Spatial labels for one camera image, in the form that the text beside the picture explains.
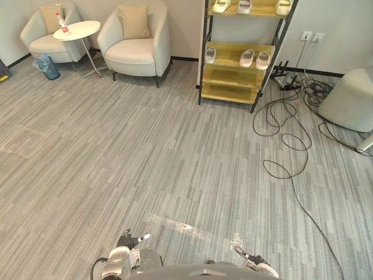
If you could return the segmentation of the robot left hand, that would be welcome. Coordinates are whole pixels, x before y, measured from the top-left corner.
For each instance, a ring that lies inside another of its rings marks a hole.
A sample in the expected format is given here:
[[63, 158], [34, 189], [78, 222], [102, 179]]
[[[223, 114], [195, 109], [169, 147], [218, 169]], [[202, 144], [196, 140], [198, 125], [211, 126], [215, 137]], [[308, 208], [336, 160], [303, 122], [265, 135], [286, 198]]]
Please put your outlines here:
[[134, 249], [139, 243], [150, 239], [150, 233], [144, 233], [140, 237], [133, 237], [131, 230], [127, 229], [120, 237], [117, 242], [117, 247], [127, 247], [130, 250]]

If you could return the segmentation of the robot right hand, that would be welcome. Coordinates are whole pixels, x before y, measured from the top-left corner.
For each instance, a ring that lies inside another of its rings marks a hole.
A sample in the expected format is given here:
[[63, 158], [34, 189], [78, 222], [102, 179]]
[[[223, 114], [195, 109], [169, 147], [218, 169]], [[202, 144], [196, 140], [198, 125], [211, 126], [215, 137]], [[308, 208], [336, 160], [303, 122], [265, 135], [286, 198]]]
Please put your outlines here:
[[246, 266], [250, 267], [253, 270], [256, 269], [259, 263], [265, 263], [265, 260], [260, 255], [249, 255], [240, 246], [234, 246], [234, 250], [238, 253], [239, 256], [243, 257], [247, 261]]

